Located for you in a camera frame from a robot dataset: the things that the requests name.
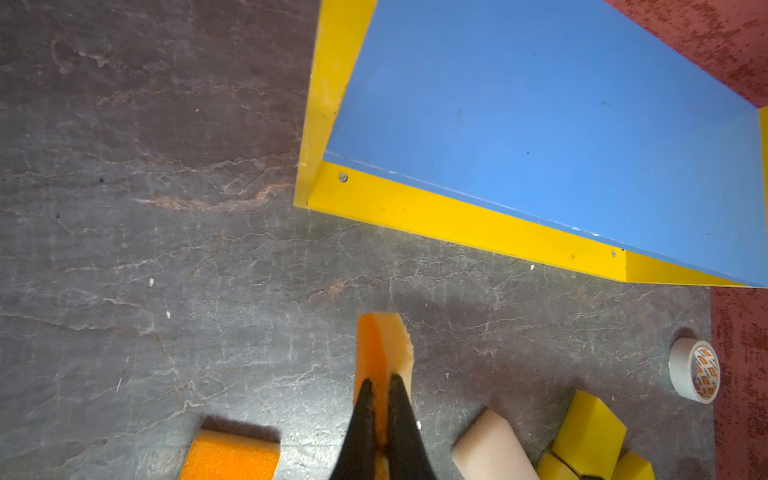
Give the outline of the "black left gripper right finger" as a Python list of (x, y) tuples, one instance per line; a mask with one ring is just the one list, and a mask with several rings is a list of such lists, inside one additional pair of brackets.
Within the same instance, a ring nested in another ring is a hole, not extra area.
[(416, 425), (405, 382), (398, 374), (390, 378), (385, 452), (390, 479), (437, 479)]

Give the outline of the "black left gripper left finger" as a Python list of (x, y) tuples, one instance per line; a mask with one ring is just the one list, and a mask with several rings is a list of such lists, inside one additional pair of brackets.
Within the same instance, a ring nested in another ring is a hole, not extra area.
[(355, 401), (351, 420), (330, 480), (373, 480), (377, 443), (373, 383), (365, 379)]

